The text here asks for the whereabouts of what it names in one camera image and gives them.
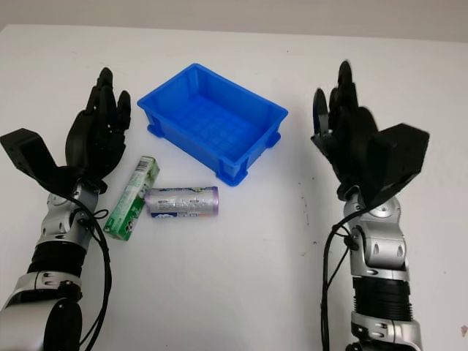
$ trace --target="blue plastic tray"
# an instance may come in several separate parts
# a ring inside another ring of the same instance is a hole
[[[192,64],[138,101],[148,130],[165,137],[211,168],[218,178],[238,185],[247,169],[281,135],[287,111]]]

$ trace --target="wall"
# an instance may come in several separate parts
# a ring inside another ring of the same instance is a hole
[[[468,42],[464,0],[0,0],[8,23]]]

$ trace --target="robotic arm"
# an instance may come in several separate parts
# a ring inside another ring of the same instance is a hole
[[[57,167],[35,132],[19,129],[0,137],[16,168],[50,192],[31,264],[0,311],[0,351],[79,350],[84,341],[80,343],[80,275],[94,230],[104,255],[105,293],[86,349],[97,339],[112,278],[107,243],[94,210],[99,194],[107,189],[102,179],[122,157],[130,123],[130,96],[123,91],[116,104],[112,83],[112,72],[104,68],[86,109],[69,131],[67,166]]]
[[[340,181],[338,198],[345,218],[333,226],[325,245],[322,287],[322,345],[329,351],[328,250],[336,231],[348,224],[355,289],[351,331],[358,342],[347,351],[422,351],[420,328],[412,318],[406,244],[395,195],[423,166],[429,134],[399,124],[379,131],[372,114],[358,105],[351,68],[343,62],[338,86],[314,96],[313,143]]]

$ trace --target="white surface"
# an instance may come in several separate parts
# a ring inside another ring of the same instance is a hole
[[[272,34],[8,26],[0,33],[0,134],[43,136],[59,164],[65,138],[103,66],[115,92],[132,96],[127,150],[107,177],[100,208],[112,208],[141,155],[155,156],[157,186],[219,187],[213,219],[151,219],[130,241],[109,240],[114,275],[96,350],[320,350],[322,250],[342,217],[338,183],[312,145],[315,89],[330,91],[342,59],[352,64],[362,105],[380,128],[404,121],[431,133],[423,173],[399,197],[412,303],[426,350],[462,350],[468,340],[465,268],[468,45]],[[136,101],[199,62],[286,107],[282,139],[235,188],[146,131]],[[30,262],[47,194],[0,152],[0,302]],[[344,250],[332,246],[332,263]],[[87,328],[100,306],[102,257],[83,268]],[[346,264],[331,289],[332,350],[352,341]]]

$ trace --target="black cable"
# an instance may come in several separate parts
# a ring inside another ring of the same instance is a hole
[[[348,254],[349,251],[350,251],[350,248],[347,247],[346,250],[344,251],[343,256],[341,256],[341,259],[340,259],[340,261],[338,262],[338,265],[336,265],[335,271],[334,271],[333,274],[331,275],[330,280],[328,281],[327,289],[330,289],[331,282],[333,281],[333,278],[335,278],[335,275],[338,273],[339,268],[341,267],[341,264],[343,263],[344,258],[346,258],[346,255]]]
[[[95,219],[104,219],[108,215],[109,215],[109,210],[107,210],[107,209],[102,209],[102,210],[94,212],[94,218]],[[91,235],[93,236],[94,240],[99,241],[99,239],[94,234],[94,230],[91,230]],[[96,327],[96,324],[97,324],[98,320],[99,320],[99,314],[96,317],[96,319],[94,320],[93,325],[89,328],[88,333],[86,333],[86,335],[81,339],[80,346],[83,345],[85,343],[85,341],[88,339],[88,337],[91,335],[91,332]]]
[[[362,216],[369,209],[363,208],[356,211],[349,216],[344,217],[341,221],[332,226],[330,234],[328,234],[325,248],[323,249],[323,272],[322,272],[322,303],[320,304],[320,332],[322,335],[322,349],[323,351],[330,351],[330,336],[328,330],[328,253],[330,252],[331,241],[338,232],[338,229],[343,227],[347,233],[349,230],[344,226],[351,219]]]
[[[92,347],[94,346],[94,343],[97,340],[99,332],[101,331],[102,324],[104,323],[105,313],[107,311],[107,304],[109,302],[110,289],[112,287],[112,272],[110,269],[109,248],[107,246],[107,241],[105,239],[104,233],[102,232],[101,226],[97,222],[97,219],[94,218],[94,214],[86,206],[84,206],[84,204],[82,204],[79,200],[76,200],[73,197],[69,197],[67,198],[67,200],[71,201],[72,203],[80,207],[88,216],[89,220],[91,221],[92,226],[97,231],[97,234],[99,236],[99,240],[97,241],[97,243],[99,244],[99,247],[101,248],[102,256],[104,259],[104,293],[102,296],[101,309],[99,311],[99,314],[96,320],[91,326],[88,334],[85,336],[82,342],[80,342],[80,346],[81,346],[82,343],[85,340],[87,340],[87,338],[91,335],[91,332],[94,331],[92,334],[91,340],[89,341],[88,345],[85,348],[85,351],[90,351]]]
[[[107,210],[106,208],[103,208],[102,210],[94,212],[94,215],[93,215],[95,219],[104,219],[107,216],[109,216],[109,210]]]

